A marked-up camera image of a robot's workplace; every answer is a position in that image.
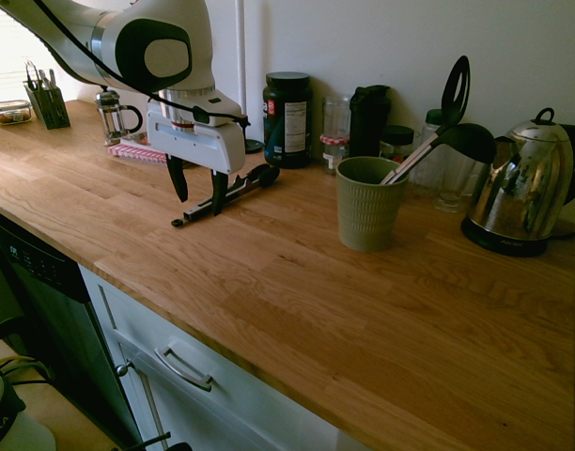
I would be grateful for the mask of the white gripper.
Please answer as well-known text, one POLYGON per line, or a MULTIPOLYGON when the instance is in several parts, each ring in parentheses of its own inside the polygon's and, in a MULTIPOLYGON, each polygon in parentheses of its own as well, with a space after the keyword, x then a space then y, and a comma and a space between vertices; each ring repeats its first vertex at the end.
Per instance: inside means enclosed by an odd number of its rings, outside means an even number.
POLYGON ((188 111, 151 101, 147 113, 148 140, 154 149, 167 154, 167 170, 181 202, 188 199, 184 161, 213 169, 211 211, 217 216, 225 205, 228 175, 245 164, 243 132, 231 119, 242 117, 241 108, 227 96, 183 97, 179 102, 222 116, 214 116, 208 123, 198 122, 188 111))

